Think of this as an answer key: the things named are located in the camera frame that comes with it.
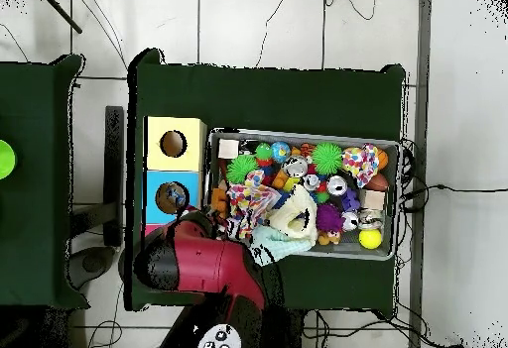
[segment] green spiky ball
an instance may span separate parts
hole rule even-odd
[[[261,143],[256,148],[256,157],[259,160],[269,160],[272,158],[272,148],[267,143]]]
[[[329,199],[328,192],[318,192],[316,193],[316,201],[317,203],[325,203]]]
[[[318,174],[336,174],[342,167],[342,150],[332,143],[319,143],[313,151]]]
[[[243,183],[245,177],[258,169],[254,156],[242,154],[227,166],[226,178],[233,183]]]

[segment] green table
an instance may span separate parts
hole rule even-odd
[[[399,65],[381,72],[277,70],[162,65],[159,51],[139,54],[129,69],[127,242],[140,239],[144,116],[195,117],[208,129],[232,127],[398,141]],[[391,316],[395,259],[364,261],[290,256],[280,261],[288,308],[372,308]],[[132,306],[190,304],[195,295],[150,290],[135,277]]]
[[[0,304],[87,307],[68,283],[68,96],[81,57],[0,62],[0,139],[17,155],[0,180]]]

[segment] yellow box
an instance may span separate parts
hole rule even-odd
[[[150,171],[201,172],[206,143],[206,125],[195,118],[147,118],[147,167]],[[185,151],[178,157],[167,156],[161,140],[167,132],[177,131],[186,141]]]

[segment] purple plush toy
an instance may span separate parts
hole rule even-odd
[[[340,216],[338,210],[330,204],[322,204],[317,207],[316,228],[320,231],[338,232],[342,229],[345,218]]]
[[[348,188],[345,194],[342,196],[342,209],[344,212],[355,211],[360,207],[360,201],[356,196],[356,191]]]

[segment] gray plastic bin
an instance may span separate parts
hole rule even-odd
[[[383,242],[374,250],[363,248],[358,242],[359,230],[345,232],[342,234],[340,243],[332,243],[322,246],[316,244],[309,251],[299,255],[320,256],[335,258],[352,258],[362,260],[384,261],[395,254],[398,234],[399,198],[401,194],[400,175],[402,169],[402,152],[400,144],[394,141],[367,140],[357,138],[330,137],[307,134],[288,134],[268,131],[238,130],[239,132],[227,132],[222,129],[211,130],[208,136],[209,151],[207,157],[210,160],[209,171],[204,179],[203,204],[209,204],[211,200],[211,189],[217,187],[219,169],[217,162],[218,140],[256,140],[259,142],[275,143],[284,141],[291,146],[299,147],[302,143],[318,144],[331,142],[338,144],[341,148],[362,147],[365,143],[372,143],[384,150],[388,155],[388,166],[383,169],[382,174],[388,180],[390,188],[385,198],[385,222],[381,229]]]

